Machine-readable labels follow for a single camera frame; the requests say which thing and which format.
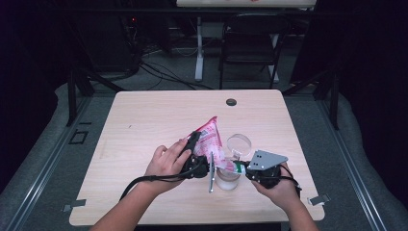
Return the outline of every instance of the chair backrest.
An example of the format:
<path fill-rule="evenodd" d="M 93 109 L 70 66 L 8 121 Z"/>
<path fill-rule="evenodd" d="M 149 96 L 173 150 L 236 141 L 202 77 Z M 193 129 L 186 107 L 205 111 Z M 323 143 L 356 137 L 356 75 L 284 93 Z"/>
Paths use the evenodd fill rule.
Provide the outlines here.
<path fill-rule="evenodd" d="M 286 34 L 291 24 L 279 14 L 271 13 L 239 13 L 231 16 L 224 23 L 223 34 Z"/>

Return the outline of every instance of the person's left hand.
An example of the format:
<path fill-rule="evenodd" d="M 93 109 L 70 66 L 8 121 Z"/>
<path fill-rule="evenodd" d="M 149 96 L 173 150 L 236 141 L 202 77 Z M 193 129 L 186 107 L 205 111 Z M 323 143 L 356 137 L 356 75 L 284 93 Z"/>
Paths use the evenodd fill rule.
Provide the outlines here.
<path fill-rule="evenodd" d="M 147 167 L 144 175 L 174 175 L 178 174 L 183 167 L 183 164 L 191 155 L 191 150 L 184 151 L 179 157 L 180 152 L 187 144 L 187 139 L 182 139 L 172 145 L 170 148 L 166 148 L 164 145 L 159 146 L 154 152 L 153 158 Z M 178 178 L 168 179 L 168 181 L 143 181 L 139 184 L 143 184 L 150 193 L 155 196 L 167 192 L 181 184 L 182 180 Z"/>

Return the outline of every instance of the forearm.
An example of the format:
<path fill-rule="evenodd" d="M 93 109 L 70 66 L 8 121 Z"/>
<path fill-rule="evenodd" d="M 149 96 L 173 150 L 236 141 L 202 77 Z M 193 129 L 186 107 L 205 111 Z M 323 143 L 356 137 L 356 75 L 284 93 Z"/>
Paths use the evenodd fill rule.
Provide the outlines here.
<path fill-rule="evenodd" d="M 309 212 L 307 211 L 305 205 L 300 202 L 292 206 L 291 209 L 285 211 L 289 218 L 289 224 L 293 231 L 315 231 L 318 230 L 315 222 L 312 220 Z"/>
<path fill-rule="evenodd" d="M 155 198 L 143 183 L 138 183 L 91 230 L 134 230 Z"/>

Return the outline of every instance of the pink plastic package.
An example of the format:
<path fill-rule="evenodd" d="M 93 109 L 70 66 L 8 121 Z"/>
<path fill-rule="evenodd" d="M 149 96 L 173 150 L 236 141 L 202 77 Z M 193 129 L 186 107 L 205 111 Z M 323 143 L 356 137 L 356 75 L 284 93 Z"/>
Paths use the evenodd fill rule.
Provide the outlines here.
<path fill-rule="evenodd" d="M 206 124 L 199 127 L 197 132 L 201 132 L 200 139 L 195 144 L 194 154 L 196 156 L 206 156 L 208 162 L 211 161 L 211 153 L 214 155 L 216 167 L 225 168 L 225 154 L 222 150 L 221 138 L 217 129 L 217 117 L 212 117 Z"/>

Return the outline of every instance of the light wood tabletop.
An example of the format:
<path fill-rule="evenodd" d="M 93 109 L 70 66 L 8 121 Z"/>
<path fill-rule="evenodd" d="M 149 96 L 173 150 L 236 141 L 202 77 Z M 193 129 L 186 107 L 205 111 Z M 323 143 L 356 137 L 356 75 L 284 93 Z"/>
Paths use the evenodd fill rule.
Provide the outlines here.
<path fill-rule="evenodd" d="M 233 98 L 237 105 L 228 106 Z M 169 147 L 217 116 L 217 128 L 228 155 L 226 141 L 244 134 L 255 150 L 289 158 L 288 165 L 301 188 L 301 200 L 312 218 L 324 217 L 321 206 L 308 197 L 318 196 L 288 109 L 278 90 L 166 90 L 123 91 L 116 95 L 74 207 L 72 225 L 93 225 L 120 199 L 126 186 L 143 176 L 156 147 Z M 214 184 L 208 192 L 209 175 L 185 180 L 161 194 L 147 209 L 140 224 L 217 224 L 276 222 L 285 213 L 259 194 L 242 176 L 232 191 Z"/>
<path fill-rule="evenodd" d="M 178 7 L 313 8 L 316 0 L 177 0 Z"/>

